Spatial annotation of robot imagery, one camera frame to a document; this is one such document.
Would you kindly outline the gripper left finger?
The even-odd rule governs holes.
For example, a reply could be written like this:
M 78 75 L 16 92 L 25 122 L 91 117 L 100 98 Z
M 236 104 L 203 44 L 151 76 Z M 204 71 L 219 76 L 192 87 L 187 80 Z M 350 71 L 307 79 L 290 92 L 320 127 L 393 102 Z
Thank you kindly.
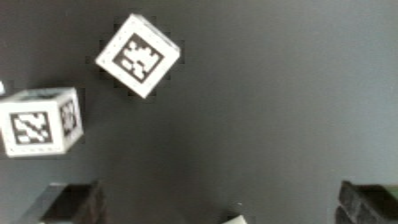
M 101 182 L 52 183 L 20 217 L 20 224 L 107 224 Z

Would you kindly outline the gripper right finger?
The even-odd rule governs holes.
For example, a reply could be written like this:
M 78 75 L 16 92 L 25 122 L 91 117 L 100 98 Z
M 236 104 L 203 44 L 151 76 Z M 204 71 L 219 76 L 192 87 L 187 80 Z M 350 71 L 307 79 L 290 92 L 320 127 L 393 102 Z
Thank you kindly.
M 341 182 L 334 224 L 398 224 L 398 185 Z

